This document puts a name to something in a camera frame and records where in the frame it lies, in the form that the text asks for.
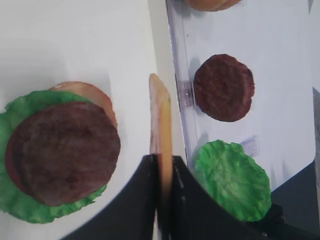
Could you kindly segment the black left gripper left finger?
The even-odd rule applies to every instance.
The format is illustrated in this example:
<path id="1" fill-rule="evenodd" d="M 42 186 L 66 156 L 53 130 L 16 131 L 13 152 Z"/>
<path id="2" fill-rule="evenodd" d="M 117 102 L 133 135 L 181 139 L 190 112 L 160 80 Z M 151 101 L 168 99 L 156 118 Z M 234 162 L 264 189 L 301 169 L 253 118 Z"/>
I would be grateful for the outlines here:
<path id="1" fill-rule="evenodd" d="M 145 155 L 121 192 L 65 240 L 151 240 L 158 195 L 158 163 Z"/>

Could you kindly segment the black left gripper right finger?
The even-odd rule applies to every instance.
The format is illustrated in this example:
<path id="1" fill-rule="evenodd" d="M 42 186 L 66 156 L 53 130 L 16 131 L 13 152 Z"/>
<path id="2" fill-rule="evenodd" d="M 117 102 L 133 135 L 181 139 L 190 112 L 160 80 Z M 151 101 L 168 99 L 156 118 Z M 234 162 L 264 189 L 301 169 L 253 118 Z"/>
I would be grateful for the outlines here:
<path id="1" fill-rule="evenodd" d="M 193 177 L 180 156 L 173 157 L 170 235 L 173 240 L 281 240 L 275 228 L 256 229 L 231 216 Z"/>

